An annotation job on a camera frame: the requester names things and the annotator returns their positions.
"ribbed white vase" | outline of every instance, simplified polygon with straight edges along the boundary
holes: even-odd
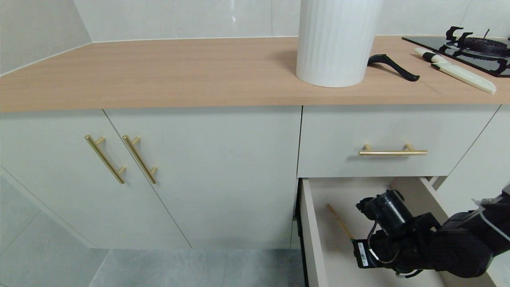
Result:
[[[384,0],[301,0],[296,75],[323,87],[365,77]]]

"knife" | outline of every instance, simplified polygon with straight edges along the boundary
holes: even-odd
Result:
[[[484,92],[494,94],[496,86],[484,77],[472,73],[462,67],[454,65],[438,54],[424,48],[416,48],[415,53],[420,55],[426,61],[432,63],[432,66],[445,74],[463,81]]]

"gold drawer pull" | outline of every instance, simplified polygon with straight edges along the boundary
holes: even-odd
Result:
[[[133,139],[131,141],[131,139],[129,138],[128,135],[125,135],[122,137],[122,139],[124,140],[124,142],[126,143],[126,146],[127,148],[131,151],[131,153],[133,154],[133,156],[135,157],[135,160],[138,162],[138,164],[142,167],[143,169],[143,172],[147,175],[147,177],[149,178],[150,182],[152,184],[156,184],[156,179],[154,178],[154,174],[156,173],[156,171],[158,170],[157,167],[153,167],[150,171],[149,171],[149,168],[147,168],[147,165],[145,164],[145,162],[143,162],[143,159],[142,157],[140,156],[140,154],[138,153],[138,151],[136,150],[135,148],[135,145],[137,143],[140,142],[140,138],[139,137],[135,137],[135,139]]]
[[[99,158],[105,163],[106,167],[112,172],[113,176],[120,182],[120,184],[124,184],[124,179],[120,176],[123,172],[125,172],[126,167],[123,166],[119,169],[119,171],[115,171],[113,164],[108,160],[103,151],[99,148],[99,145],[104,142],[106,139],[104,137],[100,137],[98,140],[94,140],[91,135],[86,135],[85,139],[90,144],[92,149],[96,152]]]
[[[373,151],[368,144],[359,151],[360,155],[427,155],[426,150],[415,150],[410,143],[405,144],[404,150],[400,151]]]

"wooden stick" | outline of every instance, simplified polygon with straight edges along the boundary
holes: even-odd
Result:
[[[345,230],[345,233],[347,233],[347,236],[349,236],[349,238],[351,240],[354,239],[354,237],[352,237],[352,234],[349,232],[349,229],[347,229],[347,226],[345,225],[345,223],[340,219],[340,217],[338,216],[338,214],[335,212],[335,210],[331,207],[331,205],[329,204],[326,204],[327,208],[333,213],[333,215],[335,216],[335,218],[337,219],[338,223],[340,224],[340,226]]]

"white cabinet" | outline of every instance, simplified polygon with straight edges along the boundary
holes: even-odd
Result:
[[[510,183],[509,123],[510,105],[503,105],[438,188],[448,215],[476,209],[471,199],[496,197]],[[510,284],[509,266],[509,252],[493,260],[488,273],[497,286]]]
[[[296,216],[302,226],[302,248],[310,287],[494,286],[487,274],[464,279],[447,272],[425,270],[416,277],[403,279],[389,269],[360,269],[353,255],[353,244],[326,204],[335,209],[354,238],[365,239],[373,221],[368,220],[355,205],[365,197],[384,193],[388,188],[400,191],[406,206],[415,216],[431,212],[440,223],[448,219],[440,194],[423,177],[302,180]]]
[[[100,149],[125,184],[85,141]],[[4,113],[2,167],[98,248],[189,248],[102,110]]]
[[[289,248],[301,107],[106,110],[193,248]]]
[[[448,175],[498,105],[305,106],[299,177]],[[427,155],[360,156],[411,144]]]

